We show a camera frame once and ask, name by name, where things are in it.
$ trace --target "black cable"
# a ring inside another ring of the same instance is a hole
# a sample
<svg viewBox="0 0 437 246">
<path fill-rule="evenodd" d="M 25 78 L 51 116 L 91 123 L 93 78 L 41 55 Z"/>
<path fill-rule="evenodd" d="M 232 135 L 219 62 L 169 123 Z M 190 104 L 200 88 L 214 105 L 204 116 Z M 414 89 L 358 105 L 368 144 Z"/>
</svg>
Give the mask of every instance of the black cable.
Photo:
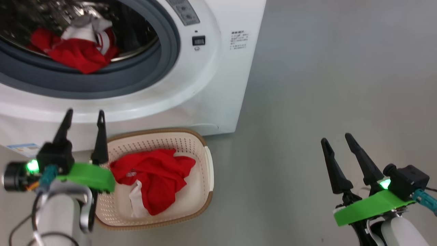
<svg viewBox="0 0 437 246">
<path fill-rule="evenodd" d="M 71 236 L 64 234 L 62 232 L 47 232 L 47 233 L 41 234 L 41 238 L 46 237 L 46 236 L 61 236 L 61 237 L 64 237 L 64 238 L 67 238 L 68 240 L 70 240 L 74 246 L 79 246 L 79 244 L 77 243 L 77 241 L 74 238 L 72 238 Z M 35 241 L 36 241 L 35 239 L 32 239 L 28 243 L 28 246 L 32 246 L 32 244 L 35 243 Z"/>
<path fill-rule="evenodd" d="M 18 225 L 12 229 L 12 231 L 9 233 L 9 246 L 12 246 L 12 237 L 14 236 L 14 233 L 24 224 L 27 220 L 29 220 L 32 217 L 31 214 L 29 214 L 26 218 L 24 218 Z"/>
<path fill-rule="evenodd" d="M 426 187 L 425 189 L 426 189 L 426 190 L 433 191 L 433 192 L 437 192 L 437 189 L 433 189 L 433 188 L 429 188 L 429 187 Z"/>
<path fill-rule="evenodd" d="M 36 195 L 35 201 L 33 202 L 33 206 L 32 206 L 31 218 L 32 218 L 32 229 L 34 232 L 38 231 L 38 227 L 36 226 L 36 211 L 37 211 L 38 201 L 41 195 L 42 192 Z"/>
</svg>

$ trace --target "blue connector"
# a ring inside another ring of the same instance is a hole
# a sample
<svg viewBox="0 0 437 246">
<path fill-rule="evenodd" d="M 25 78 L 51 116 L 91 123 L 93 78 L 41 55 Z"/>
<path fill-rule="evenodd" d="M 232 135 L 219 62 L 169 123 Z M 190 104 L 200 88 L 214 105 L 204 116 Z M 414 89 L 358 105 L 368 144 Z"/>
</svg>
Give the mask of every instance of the blue connector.
<svg viewBox="0 0 437 246">
<path fill-rule="evenodd" d="M 428 195 L 424 190 L 417 189 L 413 193 L 413 200 L 418 204 L 429 208 L 437 216 L 437 199 Z"/>
<path fill-rule="evenodd" d="M 46 193 L 50 189 L 50 184 L 55 180 L 58 175 L 58 167 L 56 165 L 49 165 L 45 167 L 44 173 L 39 178 L 39 186 L 36 189 L 36 193 Z"/>
</svg>

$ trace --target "laundry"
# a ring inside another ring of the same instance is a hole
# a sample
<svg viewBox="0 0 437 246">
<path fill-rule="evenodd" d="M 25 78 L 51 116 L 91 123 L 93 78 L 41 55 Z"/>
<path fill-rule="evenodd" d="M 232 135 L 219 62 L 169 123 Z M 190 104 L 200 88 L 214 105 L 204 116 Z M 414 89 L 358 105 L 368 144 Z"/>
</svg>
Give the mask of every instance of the laundry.
<svg viewBox="0 0 437 246">
<path fill-rule="evenodd" d="M 38 28 L 31 37 L 33 50 L 41 50 L 53 60 L 90 74 L 107 66 L 118 55 L 112 22 L 82 15 L 71 22 L 61 37 Z"/>
<path fill-rule="evenodd" d="M 137 183 L 137 190 L 132 190 L 130 198 L 134 215 L 141 216 L 138 194 L 141 190 L 142 205 L 150 215 L 156 215 L 173 204 L 176 192 L 187 183 L 184 178 L 190 174 L 196 161 L 186 156 L 173 156 L 175 149 L 159 149 L 129 154 L 110 164 L 115 180 L 120 184 Z"/>
</svg>

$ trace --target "blue and white sticker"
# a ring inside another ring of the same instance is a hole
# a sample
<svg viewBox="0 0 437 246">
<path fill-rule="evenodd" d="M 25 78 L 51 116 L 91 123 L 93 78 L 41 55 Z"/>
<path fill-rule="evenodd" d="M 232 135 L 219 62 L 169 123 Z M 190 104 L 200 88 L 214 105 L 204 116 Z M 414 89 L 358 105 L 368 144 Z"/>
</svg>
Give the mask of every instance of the blue and white sticker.
<svg viewBox="0 0 437 246">
<path fill-rule="evenodd" d="M 29 158 L 34 158 L 41 149 L 36 144 L 14 144 L 6 147 Z"/>
</svg>

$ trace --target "metal drum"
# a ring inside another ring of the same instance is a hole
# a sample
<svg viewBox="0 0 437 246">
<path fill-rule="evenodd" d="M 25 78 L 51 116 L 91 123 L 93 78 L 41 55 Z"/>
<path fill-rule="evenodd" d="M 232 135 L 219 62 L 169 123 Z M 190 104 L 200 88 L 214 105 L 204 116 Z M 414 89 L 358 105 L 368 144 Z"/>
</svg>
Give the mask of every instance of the metal drum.
<svg viewBox="0 0 437 246">
<path fill-rule="evenodd" d="M 120 55 L 111 61 L 134 57 L 158 41 L 149 22 L 135 10 L 116 0 L 0 0 L 0 38 L 39 56 L 28 49 L 32 33 L 46 28 L 58 36 L 72 19 L 91 14 L 112 21 Z"/>
</svg>

